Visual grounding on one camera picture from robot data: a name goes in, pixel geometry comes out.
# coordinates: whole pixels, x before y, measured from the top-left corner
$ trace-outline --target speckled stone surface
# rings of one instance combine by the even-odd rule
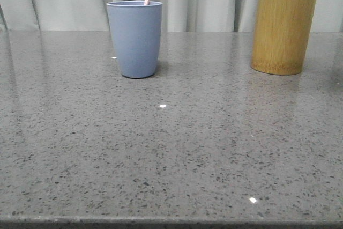
[[[312,33],[294,76],[251,48],[167,33],[129,79],[108,32],[1,32],[0,227],[342,228],[343,34]]]

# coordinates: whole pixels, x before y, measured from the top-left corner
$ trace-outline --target quartz countertop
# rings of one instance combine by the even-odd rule
[[[130,79],[109,32],[0,32],[0,227],[342,228],[343,34],[292,76],[252,40],[165,33]]]

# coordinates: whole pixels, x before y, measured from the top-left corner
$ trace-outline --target bamboo cup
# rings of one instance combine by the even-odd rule
[[[316,0],[259,0],[251,67],[275,75],[302,71]]]

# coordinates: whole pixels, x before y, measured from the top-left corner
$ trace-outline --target cylindrical container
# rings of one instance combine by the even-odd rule
[[[112,41],[123,76],[144,78],[155,73],[160,49],[162,3],[107,3]]]
[[[251,67],[275,75],[302,71],[316,0],[259,0]]]

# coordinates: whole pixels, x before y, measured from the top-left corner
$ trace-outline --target countertop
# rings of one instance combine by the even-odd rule
[[[109,32],[0,32],[0,227],[343,228],[343,34],[293,76],[252,38],[165,33],[130,79]]]

